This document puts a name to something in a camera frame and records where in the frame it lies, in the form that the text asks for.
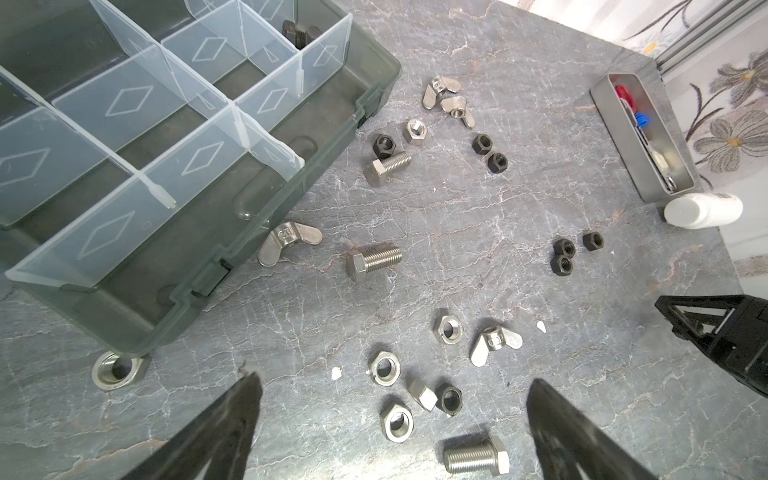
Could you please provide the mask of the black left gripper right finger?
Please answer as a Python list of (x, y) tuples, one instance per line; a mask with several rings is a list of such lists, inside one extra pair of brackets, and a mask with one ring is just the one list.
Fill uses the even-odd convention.
[(545, 479), (657, 478), (545, 380), (533, 380), (526, 408)]

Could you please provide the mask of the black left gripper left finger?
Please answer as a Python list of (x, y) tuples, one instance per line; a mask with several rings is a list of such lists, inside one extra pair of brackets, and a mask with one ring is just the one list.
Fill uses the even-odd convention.
[(262, 386), (239, 379), (127, 479), (242, 479), (260, 413)]

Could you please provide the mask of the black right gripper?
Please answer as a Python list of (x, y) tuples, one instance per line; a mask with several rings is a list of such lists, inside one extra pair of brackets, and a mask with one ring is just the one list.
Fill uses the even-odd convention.
[(767, 395), (767, 300), (746, 295), (660, 296), (678, 338), (756, 393)]

